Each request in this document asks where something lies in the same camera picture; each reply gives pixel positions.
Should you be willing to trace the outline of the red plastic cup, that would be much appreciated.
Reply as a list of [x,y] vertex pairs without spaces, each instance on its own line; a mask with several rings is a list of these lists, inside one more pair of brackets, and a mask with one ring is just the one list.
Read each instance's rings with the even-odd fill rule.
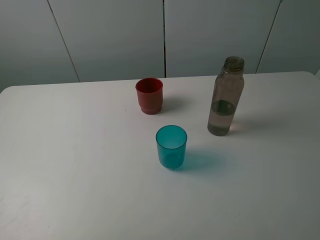
[[163,105],[163,82],[157,78],[139,80],[135,89],[140,109],[147,115],[159,113]]

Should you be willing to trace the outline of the teal translucent plastic cup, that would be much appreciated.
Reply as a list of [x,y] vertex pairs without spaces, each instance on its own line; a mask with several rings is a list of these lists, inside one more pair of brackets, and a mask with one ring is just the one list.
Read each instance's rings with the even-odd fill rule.
[[177,125],[166,125],[157,131],[155,140],[161,165],[171,170],[179,168],[185,159],[186,131]]

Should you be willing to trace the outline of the smoky translucent water bottle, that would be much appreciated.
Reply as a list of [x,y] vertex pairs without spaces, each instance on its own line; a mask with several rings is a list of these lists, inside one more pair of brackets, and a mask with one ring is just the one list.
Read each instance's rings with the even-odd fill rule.
[[230,130],[245,81],[245,61],[238,56],[227,57],[214,82],[207,129],[215,136],[225,136]]

